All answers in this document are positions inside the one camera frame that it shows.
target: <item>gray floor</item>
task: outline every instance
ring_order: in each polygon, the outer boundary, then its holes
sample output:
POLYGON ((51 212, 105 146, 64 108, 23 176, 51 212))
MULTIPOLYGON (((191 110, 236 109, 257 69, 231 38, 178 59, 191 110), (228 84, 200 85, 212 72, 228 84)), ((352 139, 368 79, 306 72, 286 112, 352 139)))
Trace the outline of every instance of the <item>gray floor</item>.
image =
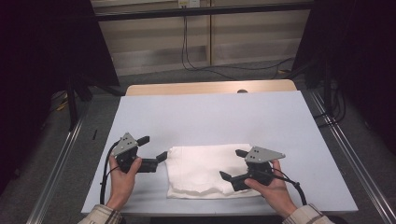
MULTIPOLYGON (((268 64, 274 63, 238 65, 254 68, 268 64)), ((282 64, 279 69, 289 69, 291 65, 292 62, 287 62, 282 64)), ((249 80, 272 78, 276 73, 276 68, 261 71, 216 68, 216 71, 232 79, 249 80)), ((177 70, 120 77, 121 87, 118 89, 126 90, 131 84, 231 80, 228 77, 207 71, 177 70)), ((321 92, 321 89, 306 90, 303 77, 298 77, 295 84, 303 92, 312 114, 319 114, 320 111, 312 99, 311 92, 321 92)), ((77 223, 83 218, 80 210, 89 190, 97 162, 104 149, 120 100, 119 97, 108 95, 96 88, 93 88, 92 92, 94 97, 90 103, 78 103, 80 108, 88 108, 88 111, 78 132, 76 142, 70 151, 64 171, 60 175, 59 182, 57 182, 57 188, 53 195, 50 195, 51 201, 48 207, 44 209, 42 223, 77 223)), ((10 181, 0 197, 0 223, 26 223, 28 220, 64 146, 68 135, 68 118, 67 108, 63 111, 52 112, 49 115, 45 129, 33 150, 30 160, 20 169, 20 178, 10 181)), ((322 122, 324 122, 323 119, 318 119, 318 123, 322 122)), ((396 182, 394 181, 396 179, 396 157, 388 151, 379 136, 366 127, 364 119, 350 102, 347 102, 346 117, 340 123, 340 127, 389 205, 392 208, 396 207, 396 182)), ((341 217, 348 223, 384 223, 373 204, 372 198, 367 195, 367 189, 361 183, 359 176, 334 138, 332 130, 325 127, 321 128, 320 131, 360 209, 357 213, 344 214, 341 217)), ((270 220, 264 222, 264 217, 257 217, 257 219, 260 223, 273 223, 270 220)), ((145 224, 149 224, 150 221, 151 223, 170 223, 169 221, 173 223, 181 221, 201 223, 203 221, 201 218, 168 220, 157 217, 127 217, 127 220, 128 223, 145 224)), ((207 219, 205 222, 221 223, 221 221, 213 219, 207 219)))

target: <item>folded cloth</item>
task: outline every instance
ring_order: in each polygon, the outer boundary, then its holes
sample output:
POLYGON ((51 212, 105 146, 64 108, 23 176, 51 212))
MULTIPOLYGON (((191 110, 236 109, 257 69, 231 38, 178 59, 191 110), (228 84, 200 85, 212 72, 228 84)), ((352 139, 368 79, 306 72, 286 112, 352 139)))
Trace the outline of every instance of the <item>folded cloth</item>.
POLYGON ((249 144, 172 147, 166 168, 169 178, 168 198, 226 199, 260 195, 253 189, 235 192, 219 171, 231 176, 244 175, 247 165, 235 151, 250 151, 249 144))

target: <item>table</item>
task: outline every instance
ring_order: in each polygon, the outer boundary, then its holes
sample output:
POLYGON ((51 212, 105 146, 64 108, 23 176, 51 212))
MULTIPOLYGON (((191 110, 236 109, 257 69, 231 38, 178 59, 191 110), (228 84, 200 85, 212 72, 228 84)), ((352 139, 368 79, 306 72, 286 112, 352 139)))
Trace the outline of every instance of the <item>table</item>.
MULTIPOLYGON (((330 213, 357 211, 303 96, 291 81, 132 86, 120 101, 82 213, 89 213, 99 202, 99 183, 106 153, 125 132, 135 138, 151 137, 150 143, 138 151, 143 158, 154 158, 173 146, 230 143, 250 143, 283 152, 287 156, 281 161, 283 171, 302 184, 309 203, 330 213), (241 89, 249 93, 232 94, 241 89)), ((275 213, 262 197, 166 199, 167 184, 164 163, 155 174, 139 174, 132 198, 121 212, 149 217, 275 213)), ((291 198, 301 205, 297 191, 290 185, 288 188, 291 198)))

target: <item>person's left hand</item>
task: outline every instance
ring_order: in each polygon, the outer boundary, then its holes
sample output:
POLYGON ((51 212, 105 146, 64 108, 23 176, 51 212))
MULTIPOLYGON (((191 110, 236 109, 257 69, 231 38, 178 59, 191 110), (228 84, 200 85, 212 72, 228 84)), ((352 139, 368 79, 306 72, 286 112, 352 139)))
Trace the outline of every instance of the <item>person's left hand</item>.
MULTIPOLYGON (((110 170, 118 167, 116 159, 113 156, 109 157, 110 170)), ((110 199, 106 206, 114 210, 120 211, 122 207, 128 202, 129 197, 134 190, 134 177, 137 170, 142 164, 141 158, 136 158, 131 165, 131 169, 125 174, 120 168, 113 170, 111 175, 111 193, 110 199)))

